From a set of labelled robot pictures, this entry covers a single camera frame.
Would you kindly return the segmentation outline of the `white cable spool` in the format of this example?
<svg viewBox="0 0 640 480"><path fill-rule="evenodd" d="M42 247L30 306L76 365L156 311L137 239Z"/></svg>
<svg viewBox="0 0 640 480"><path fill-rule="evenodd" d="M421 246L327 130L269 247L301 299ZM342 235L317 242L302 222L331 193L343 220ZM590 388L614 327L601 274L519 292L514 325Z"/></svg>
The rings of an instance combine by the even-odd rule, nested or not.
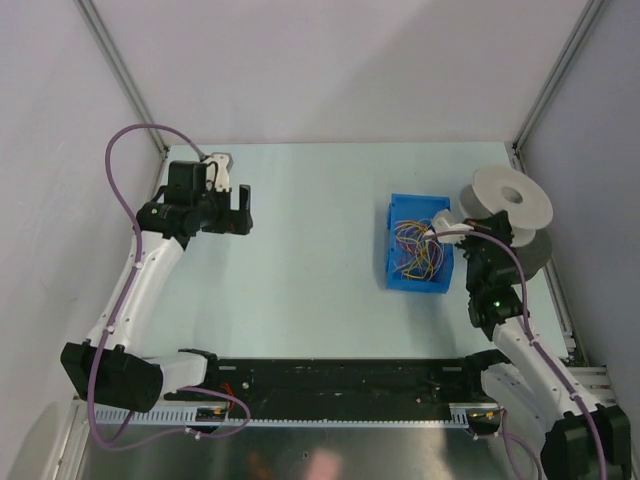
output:
<svg viewBox="0 0 640 480"><path fill-rule="evenodd" d="M513 231L513 247L530 244L553 219L553 206L544 190L511 167L486 165L477 169L459 195L462 214L487 219L506 212Z"/></svg>

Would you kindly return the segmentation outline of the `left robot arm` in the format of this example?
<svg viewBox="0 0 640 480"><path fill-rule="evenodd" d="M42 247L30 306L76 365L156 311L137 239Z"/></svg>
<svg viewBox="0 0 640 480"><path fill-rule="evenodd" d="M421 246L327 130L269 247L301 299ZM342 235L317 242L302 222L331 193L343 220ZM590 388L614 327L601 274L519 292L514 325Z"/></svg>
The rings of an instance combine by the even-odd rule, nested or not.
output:
<svg viewBox="0 0 640 480"><path fill-rule="evenodd" d="M67 343L61 353L82 400L146 413L184 387L202 400L219 392L211 354L181 348L147 357L144 350L156 303L189 241L200 232L246 235L253 226L250 187L240 186L239 203L231 204L232 163L220 152L171 162L166 183L136 213L131 250L103 314L85 340Z"/></svg>

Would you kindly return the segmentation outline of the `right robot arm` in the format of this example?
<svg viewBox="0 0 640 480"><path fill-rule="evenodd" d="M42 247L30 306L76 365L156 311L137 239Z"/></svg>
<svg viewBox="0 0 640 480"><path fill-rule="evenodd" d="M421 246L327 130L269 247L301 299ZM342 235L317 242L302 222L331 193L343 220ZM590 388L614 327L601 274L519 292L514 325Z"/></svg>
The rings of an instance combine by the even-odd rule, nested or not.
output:
<svg viewBox="0 0 640 480"><path fill-rule="evenodd" d="M464 372L463 393L473 401L491 397L528 428L547 478L631 478L627 415L590 393L549 351L533 328L527 292L515 290L526 280L507 214L461 226L456 245L467 261L470 321L501 355Z"/></svg>

